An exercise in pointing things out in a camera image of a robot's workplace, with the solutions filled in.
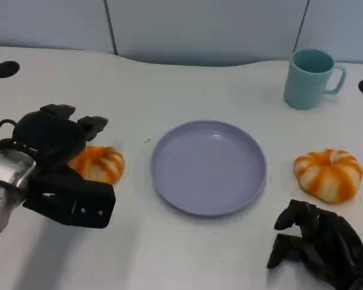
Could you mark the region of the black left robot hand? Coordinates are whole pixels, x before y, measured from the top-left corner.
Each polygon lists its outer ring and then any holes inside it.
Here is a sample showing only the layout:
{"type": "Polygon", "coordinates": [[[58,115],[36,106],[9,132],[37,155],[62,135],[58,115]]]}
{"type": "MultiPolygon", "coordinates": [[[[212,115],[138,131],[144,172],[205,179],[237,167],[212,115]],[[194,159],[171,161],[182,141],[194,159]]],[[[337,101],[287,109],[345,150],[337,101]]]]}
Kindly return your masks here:
{"type": "Polygon", "coordinates": [[[71,105],[45,105],[22,117],[12,137],[31,150],[37,163],[46,167],[66,164],[108,124],[108,119],[101,116],[85,116],[73,121],[70,117],[75,110],[71,105]]]}

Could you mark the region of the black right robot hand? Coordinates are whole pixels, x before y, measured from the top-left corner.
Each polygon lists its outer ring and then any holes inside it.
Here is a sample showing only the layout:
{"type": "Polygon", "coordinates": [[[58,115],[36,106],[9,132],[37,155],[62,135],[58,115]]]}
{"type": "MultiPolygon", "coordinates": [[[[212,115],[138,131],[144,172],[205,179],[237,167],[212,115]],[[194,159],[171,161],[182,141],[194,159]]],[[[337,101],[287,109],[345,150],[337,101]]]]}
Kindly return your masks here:
{"type": "Polygon", "coordinates": [[[342,216],[293,199],[274,228],[279,233],[268,269],[283,260],[300,261],[334,289],[363,289],[363,243],[342,216]]]}

